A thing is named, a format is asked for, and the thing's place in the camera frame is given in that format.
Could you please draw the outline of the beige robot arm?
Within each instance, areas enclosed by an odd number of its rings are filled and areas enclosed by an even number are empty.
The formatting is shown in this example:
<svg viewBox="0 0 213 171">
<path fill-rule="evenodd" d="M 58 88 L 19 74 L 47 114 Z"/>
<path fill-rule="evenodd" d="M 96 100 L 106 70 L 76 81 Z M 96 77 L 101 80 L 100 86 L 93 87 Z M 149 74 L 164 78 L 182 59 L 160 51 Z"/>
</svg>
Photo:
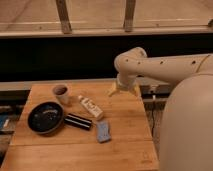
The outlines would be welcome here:
<svg viewBox="0 0 213 171">
<path fill-rule="evenodd" d="M 159 171 L 213 171 L 213 53 L 150 58 L 141 47 L 114 60 L 117 79 L 110 95 L 136 95 L 136 78 L 174 86 L 161 123 Z"/>
</svg>

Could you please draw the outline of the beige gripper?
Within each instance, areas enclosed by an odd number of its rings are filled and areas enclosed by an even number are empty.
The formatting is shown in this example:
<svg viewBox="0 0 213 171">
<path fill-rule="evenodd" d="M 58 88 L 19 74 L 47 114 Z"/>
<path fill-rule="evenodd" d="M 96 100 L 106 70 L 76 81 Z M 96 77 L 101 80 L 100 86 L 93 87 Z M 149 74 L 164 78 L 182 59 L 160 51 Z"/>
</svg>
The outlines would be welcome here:
<svg viewBox="0 0 213 171">
<path fill-rule="evenodd" d="M 137 85 L 134 81 L 132 80 L 122 81 L 120 79 L 117 79 L 116 83 L 112 84 L 111 88 L 109 89 L 108 96 L 112 97 L 116 93 L 119 93 L 120 90 L 129 91 L 134 96 L 136 97 L 138 96 Z"/>
</svg>

